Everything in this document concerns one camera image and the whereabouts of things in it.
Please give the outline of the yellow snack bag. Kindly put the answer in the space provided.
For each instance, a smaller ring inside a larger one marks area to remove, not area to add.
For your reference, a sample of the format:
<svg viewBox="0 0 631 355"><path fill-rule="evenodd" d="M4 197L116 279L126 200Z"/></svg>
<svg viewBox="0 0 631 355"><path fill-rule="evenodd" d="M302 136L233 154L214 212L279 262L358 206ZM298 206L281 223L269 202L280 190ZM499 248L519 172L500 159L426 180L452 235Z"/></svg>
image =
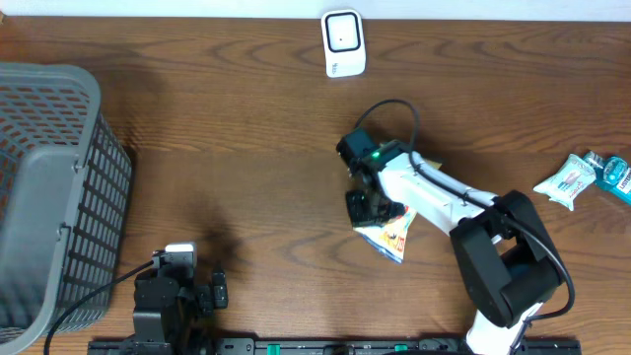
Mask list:
<svg viewBox="0 0 631 355"><path fill-rule="evenodd" d="M357 172L371 174L375 181L377 181L377 174L372 173L366 167L361 168ZM417 212L413 208L405 204L403 205L406 207L406 213L402 217L393 219L383 226L352 227L353 230L360 234L374 249L397 263L401 263L404 259L408 229L417 215Z"/></svg>

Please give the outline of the green wet wipes pack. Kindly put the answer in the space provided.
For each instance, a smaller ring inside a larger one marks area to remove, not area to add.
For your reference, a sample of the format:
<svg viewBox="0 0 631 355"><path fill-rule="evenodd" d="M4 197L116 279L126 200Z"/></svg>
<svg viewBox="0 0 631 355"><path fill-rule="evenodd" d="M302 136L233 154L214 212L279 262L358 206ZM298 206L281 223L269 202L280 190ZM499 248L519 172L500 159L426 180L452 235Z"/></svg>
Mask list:
<svg viewBox="0 0 631 355"><path fill-rule="evenodd" d="M579 156L570 154L556 174L545 179L532 190L547 195L550 201L557 202L573 211L576 197L595 180L595 169Z"/></svg>

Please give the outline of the blue mouthwash bottle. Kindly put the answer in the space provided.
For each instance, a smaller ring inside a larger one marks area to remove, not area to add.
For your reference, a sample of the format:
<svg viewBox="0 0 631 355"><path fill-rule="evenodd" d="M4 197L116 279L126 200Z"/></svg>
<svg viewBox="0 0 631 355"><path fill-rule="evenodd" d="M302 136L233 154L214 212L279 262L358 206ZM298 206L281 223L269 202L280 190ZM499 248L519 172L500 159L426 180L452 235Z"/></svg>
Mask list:
<svg viewBox="0 0 631 355"><path fill-rule="evenodd" d="M596 186L630 204L630 165L624 159L617 156L603 158L590 151L583 160L595 170Z"/></svg>

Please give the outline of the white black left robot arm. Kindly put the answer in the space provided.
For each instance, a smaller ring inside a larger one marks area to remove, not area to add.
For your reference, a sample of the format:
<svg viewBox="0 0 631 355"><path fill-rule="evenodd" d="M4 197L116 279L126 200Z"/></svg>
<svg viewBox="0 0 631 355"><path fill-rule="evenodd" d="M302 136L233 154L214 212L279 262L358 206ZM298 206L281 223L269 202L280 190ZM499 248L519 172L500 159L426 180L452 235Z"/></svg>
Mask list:
<svg viewBox="0 0 631 355"><path fill-rule="evenodd" d="M220 265L210 281L195 282L192 263L161 262L134 281L134 333L123 355L214 354L215 341L201 325L228 307L227 276Z"/></svg>

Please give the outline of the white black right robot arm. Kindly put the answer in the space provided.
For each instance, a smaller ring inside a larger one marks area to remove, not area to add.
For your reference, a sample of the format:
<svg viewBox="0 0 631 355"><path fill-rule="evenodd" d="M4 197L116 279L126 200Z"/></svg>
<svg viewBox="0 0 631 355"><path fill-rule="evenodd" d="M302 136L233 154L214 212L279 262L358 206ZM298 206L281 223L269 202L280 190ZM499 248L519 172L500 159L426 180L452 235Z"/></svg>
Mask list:
<svg viewBox="0 0 631 355"><path fill-rule="evenodd" d="M375 143L362 128L336 151L359 186L346 193L354 229L393 260L419 215L451 241L464 288L477 313L464 344L474 354L515 354L540 308L569 272L523 193L480 191L435 169L407 144Z"/></svg>

